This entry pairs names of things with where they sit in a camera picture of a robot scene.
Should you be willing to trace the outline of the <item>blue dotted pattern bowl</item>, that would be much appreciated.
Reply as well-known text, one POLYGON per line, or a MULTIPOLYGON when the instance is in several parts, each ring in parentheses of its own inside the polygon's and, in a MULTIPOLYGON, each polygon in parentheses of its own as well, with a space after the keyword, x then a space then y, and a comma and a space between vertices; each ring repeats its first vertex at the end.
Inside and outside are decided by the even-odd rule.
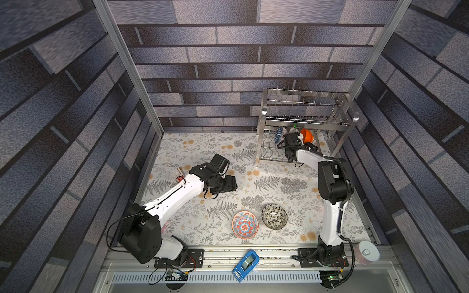
POLYGON ((278 127, 275 132, 274 142, 279 144, 283 140, 283 136, 287 133, 287 130, 284 127, 278 127))

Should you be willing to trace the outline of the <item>orange bowl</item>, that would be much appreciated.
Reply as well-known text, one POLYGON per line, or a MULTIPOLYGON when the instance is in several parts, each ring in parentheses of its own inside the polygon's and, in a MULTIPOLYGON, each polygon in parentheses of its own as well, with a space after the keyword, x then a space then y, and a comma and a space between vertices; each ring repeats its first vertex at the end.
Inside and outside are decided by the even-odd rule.
POLYGON ((314 135, 312 134, 312 132, 308 129, 303 129, 301 132, 300 132, 300 135, 301 135, 301 138, 302 138, 302 141, 304 144, 306 143, 312 143, 314 140, 315 140, 315 137, 314 135))

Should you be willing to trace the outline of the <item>red blue floral bowl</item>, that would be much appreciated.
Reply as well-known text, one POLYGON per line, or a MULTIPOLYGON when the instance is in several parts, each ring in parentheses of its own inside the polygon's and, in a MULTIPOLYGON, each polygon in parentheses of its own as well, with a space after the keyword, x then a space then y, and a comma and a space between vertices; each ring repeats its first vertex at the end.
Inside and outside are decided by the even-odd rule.
POLYGON ((252 239, 259 231, 258 219, 249 211, 240 211, 232 218, 232 231, 237 238, 252 239))

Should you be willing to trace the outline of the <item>black white floral bowl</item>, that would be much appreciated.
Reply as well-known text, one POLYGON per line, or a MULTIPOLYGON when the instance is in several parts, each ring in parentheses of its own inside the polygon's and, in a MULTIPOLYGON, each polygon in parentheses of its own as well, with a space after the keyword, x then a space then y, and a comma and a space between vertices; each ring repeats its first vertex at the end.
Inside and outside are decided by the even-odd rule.
POLYGON ((268 204, 263 208, 261 218, 263 223, 272 230, 281 230, 288 222, 285 209, 275 203, 268 204))

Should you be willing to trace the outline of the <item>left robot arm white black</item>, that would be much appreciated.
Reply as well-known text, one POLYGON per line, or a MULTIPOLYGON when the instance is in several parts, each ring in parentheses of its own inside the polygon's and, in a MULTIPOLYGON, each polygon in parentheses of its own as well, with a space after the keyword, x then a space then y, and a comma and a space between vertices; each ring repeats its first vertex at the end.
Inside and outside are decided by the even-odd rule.
POLYGON ((200 195, 237 190, 236 177, 228 175, 230 161, 216 154, 210 162, 192 167, 178 177, 177 185, 145 205, 132 204, 124 213, 118 243, 141 264, 153 259, 181 267, 188 259, 188 245, 176 236, 162 235, 162 227, 186 202, 200 195))

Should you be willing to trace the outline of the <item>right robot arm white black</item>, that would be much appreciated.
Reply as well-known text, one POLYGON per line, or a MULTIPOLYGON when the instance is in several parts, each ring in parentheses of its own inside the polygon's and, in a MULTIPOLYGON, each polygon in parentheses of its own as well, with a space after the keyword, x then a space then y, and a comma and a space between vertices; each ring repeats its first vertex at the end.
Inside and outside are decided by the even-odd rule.
POLYGON ((316 251, 305 260, 315 260, 323 267, 344 268, 348 265, 344 252, 350 239, 343 236, 341 226, 344 211, 354 187, 348 177, 348 163, 344 159, 326 156, 312 143, 303 141, 299 133, 287 133, 278 143, 285 150, 289 162, 309 166, 317 171, 318 192, 324 204, 322 231, 318 236, 316 251))

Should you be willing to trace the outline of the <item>steel two-tier dish rack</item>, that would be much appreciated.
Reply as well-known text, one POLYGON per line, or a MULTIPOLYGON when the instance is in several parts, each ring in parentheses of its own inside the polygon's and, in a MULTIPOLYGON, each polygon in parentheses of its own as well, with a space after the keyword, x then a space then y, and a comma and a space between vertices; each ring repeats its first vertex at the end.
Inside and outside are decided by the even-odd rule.
POLYGON ((279 127, 289 131, 310 130, 318 151, 320 136, 336 157, 345 140, 359 122, 359 112, 347 93, 314 92, 306 90, 264 89, 258 118, 258 145, 255 167, 261 160, 286 162, 284 151, 274 141, 279 127))

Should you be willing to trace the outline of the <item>small red white box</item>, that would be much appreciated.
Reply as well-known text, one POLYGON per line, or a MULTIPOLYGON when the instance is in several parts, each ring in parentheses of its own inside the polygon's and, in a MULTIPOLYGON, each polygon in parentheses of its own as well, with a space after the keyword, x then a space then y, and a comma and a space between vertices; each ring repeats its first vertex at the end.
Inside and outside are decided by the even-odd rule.
POLYGON ((176 169, 176 179, 175 180, 178 183, 185 181, 185 175, 184 175, 183 171, 181 170, 181 168, 179 168, 179 167, 176 169))

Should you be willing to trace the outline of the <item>floral table mat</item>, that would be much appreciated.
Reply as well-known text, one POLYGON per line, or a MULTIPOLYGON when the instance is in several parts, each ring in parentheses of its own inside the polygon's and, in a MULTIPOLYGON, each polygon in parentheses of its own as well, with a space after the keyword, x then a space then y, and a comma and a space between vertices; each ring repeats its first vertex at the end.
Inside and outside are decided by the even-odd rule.
POLYGON ((310 167, 284 162, 256 161, 255 133, 166 134, 142 202, 160 197, 176 185, 179 173, 208 162, 215 154, 230 161, 228 173, 238 189, 217 197, 199 194, 185 203, 162 227, 166 236, 177 236, 189 245, 293 245, 315 243, 322 230, 324 206, 318 192, 317 174, 310 167), (237 237, 232 218, 240 211, 261 217, 271 203, 287 212, 287 224, 272 230, 261 224, 248 240, 237 237))

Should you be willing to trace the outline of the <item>blue handheld meter device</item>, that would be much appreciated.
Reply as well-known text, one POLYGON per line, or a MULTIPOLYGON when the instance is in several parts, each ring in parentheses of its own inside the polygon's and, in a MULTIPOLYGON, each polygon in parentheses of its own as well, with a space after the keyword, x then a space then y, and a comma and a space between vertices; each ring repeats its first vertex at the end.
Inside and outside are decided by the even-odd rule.
POLYGON ((254 250, 249 250, 232 270, 234 278, 242 282, 253 271, 260 261, 260 257, 254 250))

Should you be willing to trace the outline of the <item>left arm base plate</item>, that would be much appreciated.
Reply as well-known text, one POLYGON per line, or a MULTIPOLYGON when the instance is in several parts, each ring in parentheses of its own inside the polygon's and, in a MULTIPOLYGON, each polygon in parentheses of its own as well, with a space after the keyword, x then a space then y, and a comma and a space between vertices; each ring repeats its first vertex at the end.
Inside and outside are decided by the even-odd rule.
POLYGON ((203 266, 204 249, 183 249, 174 260, 156 258, 155 269, 198 269, 203 266))

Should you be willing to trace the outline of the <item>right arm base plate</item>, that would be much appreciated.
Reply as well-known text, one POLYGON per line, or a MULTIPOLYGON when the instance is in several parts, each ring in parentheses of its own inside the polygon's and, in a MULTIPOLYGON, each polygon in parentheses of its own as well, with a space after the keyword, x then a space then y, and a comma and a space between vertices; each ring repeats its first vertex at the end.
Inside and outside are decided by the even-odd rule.
POLYGON ((320 251, 317 252, 316 248, 303 248, 298 249, 298 254, 291 258, 299 261, 301 267, 344 269, 349 266, 347 257, 341 249, 320 248, 320 251))

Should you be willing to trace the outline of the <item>aluminium rail frame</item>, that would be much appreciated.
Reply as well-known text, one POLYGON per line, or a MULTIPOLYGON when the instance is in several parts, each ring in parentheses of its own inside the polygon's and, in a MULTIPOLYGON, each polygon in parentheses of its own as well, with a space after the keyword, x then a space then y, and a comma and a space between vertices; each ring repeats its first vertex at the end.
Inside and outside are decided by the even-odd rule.
POLYGON ((351 267, 313 264, 292 258, 312 245, 196 246, 198 264, 158 268, 111 252, 98 275, 93 293, 411 293, 413 289, 389 246, 379 246, 379 258, 369 264, 352 259, 351 267))

